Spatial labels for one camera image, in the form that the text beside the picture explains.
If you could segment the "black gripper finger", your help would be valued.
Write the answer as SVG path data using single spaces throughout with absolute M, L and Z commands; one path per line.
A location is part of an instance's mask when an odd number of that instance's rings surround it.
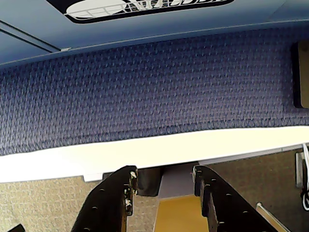
M 253 207 L 209 167 L 193 167 L 194 194 L 210 232 L 288 232 L 261 203 Z
M 104 178 L 86 197 L 73 232 L 125 232 L 138 192 L 138 169 L 124 166 Z

